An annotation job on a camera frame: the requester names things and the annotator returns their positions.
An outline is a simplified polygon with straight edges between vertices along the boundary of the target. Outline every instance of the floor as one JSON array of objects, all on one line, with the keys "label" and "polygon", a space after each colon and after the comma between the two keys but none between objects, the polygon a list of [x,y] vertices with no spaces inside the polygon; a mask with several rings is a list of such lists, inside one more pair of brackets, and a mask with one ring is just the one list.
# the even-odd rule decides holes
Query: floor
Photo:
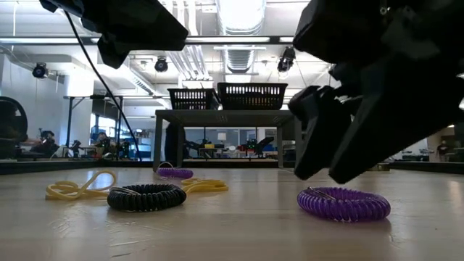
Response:
[{"label": "floor", "polygon": [[[150,169],[114,169],[120,186],[159,182]],[[46,201],[55,181],[85,183],[94,170],[0,176],[0,260],[462,260],[464,175],[391,170],[346,187],[391,203],[388,220],[335,223],[300,210],[308,186],[335,186],[319,173],[195,170],[230,190],[193,194],[161,212],[111,210],[106,200]],[[101,176],[96,186],[111,182]]]}]

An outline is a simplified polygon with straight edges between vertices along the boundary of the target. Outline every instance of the gray table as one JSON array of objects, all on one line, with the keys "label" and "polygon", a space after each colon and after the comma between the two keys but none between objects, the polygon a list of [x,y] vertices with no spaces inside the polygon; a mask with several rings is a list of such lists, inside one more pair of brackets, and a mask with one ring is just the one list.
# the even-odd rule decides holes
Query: gray table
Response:
[{"label": "gray table", "polygon": [[[294,124],[295,152],[301,154],[302,124],[288,110],[157,110],[153,171],[161,163],[162,121],[184,127],[277,127],[278,166],[283,167],[282,127]],[[178,131],[177,162],[182,167],[183,135]]]}]

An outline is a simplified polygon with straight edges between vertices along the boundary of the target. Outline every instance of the black basket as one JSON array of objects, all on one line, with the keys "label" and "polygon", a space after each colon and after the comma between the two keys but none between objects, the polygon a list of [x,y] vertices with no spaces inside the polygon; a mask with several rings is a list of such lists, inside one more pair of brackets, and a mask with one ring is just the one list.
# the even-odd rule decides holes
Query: black basket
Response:
[{"label": "black basket", "polygon": [[173,109],[218,109],[219,97],[213,88],[169,88]]},{"label": "black basket", "polygon": [[286,83],[218,83],[223,109],[280,109]]}]

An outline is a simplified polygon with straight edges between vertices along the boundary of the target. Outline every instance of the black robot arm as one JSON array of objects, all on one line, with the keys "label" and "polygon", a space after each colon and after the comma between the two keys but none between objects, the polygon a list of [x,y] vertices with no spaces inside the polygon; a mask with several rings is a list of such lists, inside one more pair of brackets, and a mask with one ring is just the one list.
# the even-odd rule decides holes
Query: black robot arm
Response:
[{"label": "black robot arm", "polygon": [[295,174],[329,167],[346,183],[462,120],[462,17],[460,0],[312,0],[294,47],[336,64],[330,74],[341,87],[310,86],[290,101],[307,123]]},{"label": "black robot arm", "polygon": [[180,51],[189,32],[157,0],[40,0],[81,18],[85,29],[101,33],[106,65],[118,68],[132,50]]}]

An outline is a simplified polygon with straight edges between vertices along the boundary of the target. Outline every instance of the black coiled wristband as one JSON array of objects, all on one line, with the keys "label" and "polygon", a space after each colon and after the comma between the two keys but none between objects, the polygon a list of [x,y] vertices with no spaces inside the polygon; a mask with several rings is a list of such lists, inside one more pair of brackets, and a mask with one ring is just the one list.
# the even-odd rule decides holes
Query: black coiled wristband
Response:
[{"label": "black coiled wristband", "polygon": [[155,211],[182,204],[187,194],[175,185],[133,185],[123,189],[112,189],[108,195],[108,205],[116,210]]}]

